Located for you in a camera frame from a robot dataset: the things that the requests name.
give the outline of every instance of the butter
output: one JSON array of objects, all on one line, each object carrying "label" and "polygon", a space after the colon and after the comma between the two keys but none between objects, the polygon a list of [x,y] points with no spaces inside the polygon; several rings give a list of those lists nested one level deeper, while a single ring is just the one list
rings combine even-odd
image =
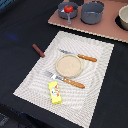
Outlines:
[{"label": "butter", "polygon": [[50,89],[52,103],[53,104],[61,103],[62,99],[61,99],[61,96],[60,96],[57,81],[48,83],[48,85],[49,85],[49,89]]}]

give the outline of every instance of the fork handle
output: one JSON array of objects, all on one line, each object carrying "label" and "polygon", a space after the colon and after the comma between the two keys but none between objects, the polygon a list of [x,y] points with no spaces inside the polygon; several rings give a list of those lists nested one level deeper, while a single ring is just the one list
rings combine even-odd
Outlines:
[{"label": "fork handle", "polygon": [[96,62],[96,61],[97,61],[96,58],[84,56],[84,55],[81,55],[81,54],[78,54],[78,57],[79,57],[79,58],[82,58],[82,59],[85,59],[85,60],[90,60],[90,61],[92,61],[92,62]]},{"label": "fork handle", "polygon": [[75,81],[72,81],[72,80],[69,80],[67,78],[64,78],[63,81],[68,83],[68,84],[71,84],[71,85],[74,85],[76,87],[79,87],[79,88],[85,88],[85,86],[83,84],[75,82]]}]

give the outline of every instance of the woven placemat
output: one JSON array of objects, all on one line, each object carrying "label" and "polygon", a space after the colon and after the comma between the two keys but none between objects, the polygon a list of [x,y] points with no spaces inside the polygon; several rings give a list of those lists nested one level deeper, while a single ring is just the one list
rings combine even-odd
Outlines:
[{"label": "woven placemat", "polygon": [[[88,128],[113,47],[113,44],[60,31],[46,49],[45,57],[38,60],[25,80],[15,90],[14,95]],[[57,74],[55,62],[63,55],[57,50],[58,48],[95,57],[98,61],[94,63],[82,60],[83,72],[72,79],[84,84],[85,89],[57,80],[62,103],[53,105],[48,83],[54,80],[45,76],[44,71],[49,70]]]}]

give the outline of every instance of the fork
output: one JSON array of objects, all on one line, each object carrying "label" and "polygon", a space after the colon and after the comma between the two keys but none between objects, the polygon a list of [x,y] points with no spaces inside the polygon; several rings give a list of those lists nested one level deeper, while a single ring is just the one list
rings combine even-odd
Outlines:
[{"label": "fork", "polygon": [[67,78],[64,78],[64,77],[61,77],[61,76],[57,76],[56,74],[53,74],[53,73],[51,73],[49,71],[45,71],[45,75],[47,77],[52,78],[52,79],[59,79],[61,81],[64,81],[64,82],[66,82],[68,84],[74,85],[74,86],[79,87],[79,88],[85,88],[85,86],[83,84],[81,84],[81,83],[72,81],[70,79],[67,79]]}]

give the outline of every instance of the pot handle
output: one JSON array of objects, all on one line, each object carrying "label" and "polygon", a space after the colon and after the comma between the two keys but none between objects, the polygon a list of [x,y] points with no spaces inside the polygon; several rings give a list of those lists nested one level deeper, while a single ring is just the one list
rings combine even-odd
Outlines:
[{"label": "pot handle", "polygon": [[71,24],[70,13],[67,13],[67,16],[68,16],[68,24]]}]

